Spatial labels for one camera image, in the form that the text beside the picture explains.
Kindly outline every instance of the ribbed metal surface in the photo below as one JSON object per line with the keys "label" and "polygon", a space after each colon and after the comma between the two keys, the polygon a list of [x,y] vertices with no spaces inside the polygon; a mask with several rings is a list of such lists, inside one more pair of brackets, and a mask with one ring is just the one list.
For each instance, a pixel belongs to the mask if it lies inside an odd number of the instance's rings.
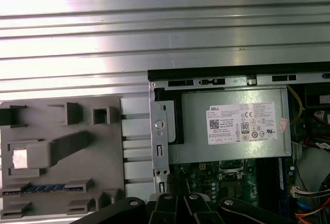
{"label": "ribbed metal surface", "polygon": [[328,61],[329,3],[0,0],[0,100],[121,97],[126,189],[146,199],[146,70]]}

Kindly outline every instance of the power supply label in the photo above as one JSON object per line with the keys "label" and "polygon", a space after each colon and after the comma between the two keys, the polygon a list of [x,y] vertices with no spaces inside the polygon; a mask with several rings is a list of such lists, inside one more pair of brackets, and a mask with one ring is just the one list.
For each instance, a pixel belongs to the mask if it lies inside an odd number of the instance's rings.
{"label": "power supply label", "polygon": [[210,145],[277,139],[273,102],[211,106],[206,123]]}

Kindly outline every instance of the pink sticker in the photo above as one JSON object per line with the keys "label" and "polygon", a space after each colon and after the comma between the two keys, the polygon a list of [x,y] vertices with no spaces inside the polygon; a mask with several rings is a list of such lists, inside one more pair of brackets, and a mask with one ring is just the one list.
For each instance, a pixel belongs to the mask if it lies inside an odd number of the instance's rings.
{"label": "pink sticker", "polygon": [[286,129],[286,126],[287,126],[287,123],[288,123],[288,120],[287,119],[281,118],[280,125],[279,125],[279,128],[278,128],[278,131],[280,133],[284,133],[284,131]]}

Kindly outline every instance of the yellow wire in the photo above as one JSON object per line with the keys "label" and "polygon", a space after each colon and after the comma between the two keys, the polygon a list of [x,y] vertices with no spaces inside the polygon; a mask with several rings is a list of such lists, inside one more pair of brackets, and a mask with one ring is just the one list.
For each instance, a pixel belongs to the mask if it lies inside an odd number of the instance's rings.
{"label": "yellow wire", "polygon": [[303,114],[303,103],[301,102],[299,95],[292,89],[292,87],[290,87],[288,85],[288,90],[291,92],[291,94],[295,97],[295,99],[297,100],[298,104],[299,104],[299,112],[298,115],[291,121],[291,124],[294,124],[295,122],[297,122],[299,120],[299,118],[301,117],[301,115]]}
{"label": "yellow wire", "polygon": [[298,213],[297,213],[297,214],[295,214],[295,215],[298,216],[298,217],[306,217],[306,216],[309,216],[309,215],[313,215],[313,214],[319,212],[319,211],[322,210],[322,209],[324,209],[324,207],[319,208],[319,209],[317,209],[317,210],[314,210],[313,212],[310,212],[310,213],[306,213],[306,214],[298,214]]}

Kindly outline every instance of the connector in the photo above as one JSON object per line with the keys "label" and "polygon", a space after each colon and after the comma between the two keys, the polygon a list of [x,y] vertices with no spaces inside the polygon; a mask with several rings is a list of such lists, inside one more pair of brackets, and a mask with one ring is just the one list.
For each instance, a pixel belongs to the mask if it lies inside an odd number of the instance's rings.
{"label": "connector", "polygon": [[291,189],[290,189],[290,195],[293,198],[297,198],[298,197],[298,195],[295,193],[295,190],[296,189],[299,189],[299,186],[292,186]]}

